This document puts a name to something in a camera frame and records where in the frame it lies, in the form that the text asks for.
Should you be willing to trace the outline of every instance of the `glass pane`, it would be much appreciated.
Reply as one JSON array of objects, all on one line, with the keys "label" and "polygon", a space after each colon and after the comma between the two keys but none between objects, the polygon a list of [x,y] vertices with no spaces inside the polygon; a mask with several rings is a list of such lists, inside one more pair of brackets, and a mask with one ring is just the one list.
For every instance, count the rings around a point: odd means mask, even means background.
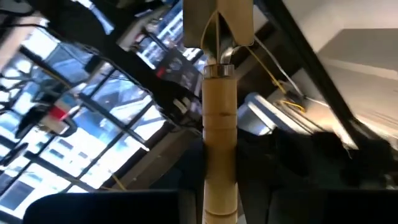
[{"label": "glass pane", "polygon": [[22,218],[31,203],[44,196],[59,193],[69,184],[69,181],[47,169],[32,164],[1,197],[0,210]]},{"label": "glass pane", "polygon": [[3,191],[10,183],[13,177],[28,164],[29,160],[25,157],[18,157],[4,169],[4,173],[0,175],[0,191]]},{"label": "glass pane", "polygon": [[27,142],[29,144],[27,149],[33,153],[38,153],[51,136],[51,134],[33,127],[22,139],[21,143]]},{"label": "glass pane", "polygon": [[[41,25],[44,25],[46,20],[43,19]],[[30,51],[34,52],[42,59],[47,58],[52,51],[57,47],[60,41],[50,35],[43,29],[34,29],[30,36],[23,41],[25,46]]]},{"label": "glass pane", "polygon": [[123,74],[114,73],[93,98],[117,119],[128,124],[151,98],[144,90],[126,79]]},{"label": "glass pane", "polygon": [[84,88],[83,93],[86,95],[90,95],[93,90],[97,87],[97,85],[104,80],[104,78],[111,72],[113,67],[108,64],[104,63],[101,68],[94,74],[91,80],[88,82],[86,88]]},{"label": "glass pane", "polygon": [[74,120],[79,127],[76,133],[67,138],[57,138],[40,156],[69,174],[78,176],[120,130],[99,113],[86,108]]},{"label": "glass pane", "polygon": [[76,185],[74,185],[73,187],[71,187],[68,190],[68,193],[87,193],[87,192],[88,192],[87,190],[85,190],[85,189],[83,189],[81,187],[78,187]]},{"label": "glass pane", "polygon": [[166,54],[159,45],[148,37],[140,42],[136,53],[151,69],[155,69]]},{"label": "glass pane", "polygon": [[148,140],[157,130],[159,130],[165,119],[157,111],[155,106],[151,106],[143,117],[132,127],[132,130],[140,135],[144,140]]},{"label": "glass pane", "polygon": [[123,136],[102,158],[85,174],[81,180],[98,189],[115,173],[142,144],[132,137]]},{"label": "glass pane", "polygon": [[203,69],[206,66],[206,61],[207,61],[207,56],[206,55],[202,55],[199,60],[197,60],[193,66],[195,66],[195,68],[197,68],[197,70],[199,72],[203,73]]},{"label": "glass pane", "polygon": [[71,83],[76,83],[88,78],[84,67],[91,57],[92,54],[75,46],[60,43],[45,61]]},{"label": "glass pane", "polygon": [[14,137],[18,129],[21,117],[13,112],[7,112],[0,115],[0,134],[11,141],[17,142],[18,139]]}]

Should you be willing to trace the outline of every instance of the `cable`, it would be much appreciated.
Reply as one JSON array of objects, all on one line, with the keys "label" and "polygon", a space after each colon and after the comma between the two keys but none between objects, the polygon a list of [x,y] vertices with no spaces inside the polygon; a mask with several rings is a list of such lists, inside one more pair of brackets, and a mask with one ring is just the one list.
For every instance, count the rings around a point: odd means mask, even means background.
[{"label": "cable", "polygon": [[0,14],[5,14],[8,16],[14,16],[14,17],[27,17],[27,16],[33,15],[34,12],[35,12],[34,9],[31,9],[27,12],[14,12],[14,11],[6,10],[6,9],[0,9]]},{"label": "cable", "polygon": [[8,29],[8,28],[14,28],[14,27],[36,27],[36,28],[41,28],[48,30],[48,27],[40,25],[40,24],[9,24],[9,25],[1,25],[0,29]]},{"label": "cable", "polygon": [[260,58],[248,47],[246,46],[247,50],[250,52],[251,55],[253,55],[253,57],[260,63],[260,65],[263,67],[263,69],[269,74],[269,76],[271,76],[272,80],[274,81],[274,83],[279,87],[279,89],[281,90],[281,92],[283,94],[286,94],[287,91],[285,90],[285,88],[278,82],[278,80],[275,78],[275,76],[271,73],[271,71],[263,64],[263,62],[260,60]]},{"label": "cable", "polygon": [[254,40],[260,45],[260,47],[262,47],[267,54],[270,56],[271,60],[275,63],[275,65],[278,67],[279,71],[286,77],[286,79],[288,79],[288,81],[293,85],[293,87],[296,89],[297,93],[299,93],[301,96],[303,96],[304,94],[301,92],[300,88],[296,85],[296,83],[287,75],[287,73],[285,72],[285,70],[282,68],[282,66],[280,66],[280,63],[278,62],[278,60],[275,58],[274,54],[272,54],[272,52],[270,50],[268,50],[268,48],[256,37],[254,36]]},{"label": "cable", "polygon": [[316,100],[316,99],[313,99],[313,98],[309,98],[309,97],[305,97],[307,100],[310,100],[310,101],[312,101],[312,102],[314,102],[314,103],[318,103],[319,105],[322,105],[322,106],[325,106],[325,107],[327,107],[327,108],[330,108],[330,106],[327,104],[327,103],[325,103],[325,102],[323,102],[323,101],[320,101],[320,100]]},{"label": "cable", "polygon": [[288,104],[288,105],[295,106],[295,107],[297,107],[298,109],[300,109],[301,112],[305,113],[305,108],[302,107],[302,106],[300,106],[300,105],[298,105],[298,104],[296,104],[296,103],[292,103],[292,102],[289,102],[289,101],[286,101],[286,100],[280,100],[280,102],[281,102],[281,103]]}]

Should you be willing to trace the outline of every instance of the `wooden pole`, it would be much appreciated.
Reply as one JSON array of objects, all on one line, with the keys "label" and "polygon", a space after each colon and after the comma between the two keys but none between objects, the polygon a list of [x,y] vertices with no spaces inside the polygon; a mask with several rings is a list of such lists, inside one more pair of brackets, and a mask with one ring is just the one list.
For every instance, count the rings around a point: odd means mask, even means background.
[{"label": "wooden pole", "polygon": [[233,65],[209,65],[202,84],[207,159],[203,217],[207,224],[237,222],[237,86],[233,71]]}]

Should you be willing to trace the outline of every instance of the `metal rod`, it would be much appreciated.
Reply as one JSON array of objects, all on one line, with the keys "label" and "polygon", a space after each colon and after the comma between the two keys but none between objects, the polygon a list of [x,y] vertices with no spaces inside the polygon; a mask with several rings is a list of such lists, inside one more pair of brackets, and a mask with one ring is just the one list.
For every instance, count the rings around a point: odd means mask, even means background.
[{"label": "metal rod", "polygon": [[366,137],[379,139],[377,134],[354,117],[282,0],[259,1],[259,4],[261,3],[267,10],[267,17],[284,33],[286,41],[302,60],[303,68],[308,73],[308,76],[317,86],[319,92],[330,105],[331,110],[355,144],[359,148],[366,147],[364,142]]}]

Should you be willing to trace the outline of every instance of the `white wall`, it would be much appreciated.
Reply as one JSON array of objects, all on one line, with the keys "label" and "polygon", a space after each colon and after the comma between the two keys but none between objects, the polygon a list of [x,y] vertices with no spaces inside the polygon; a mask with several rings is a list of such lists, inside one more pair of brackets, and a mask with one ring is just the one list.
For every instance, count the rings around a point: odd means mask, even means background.
[{"label": "white wall", "polygon": [[293,18],[315,52],[343,28],[331,0],[284,0]]},{"label": "white wall", "polygon": [[315,52],[342,29],[398,28],[396,0],[284,0]]},{"label": "white wall", "polygon": [[345,29],[319,56],[324,63],[398,80],[398,29]]},{"label": "white wall", "polygon": [[398,28],[396,0],[333,0],[346,29]]}]

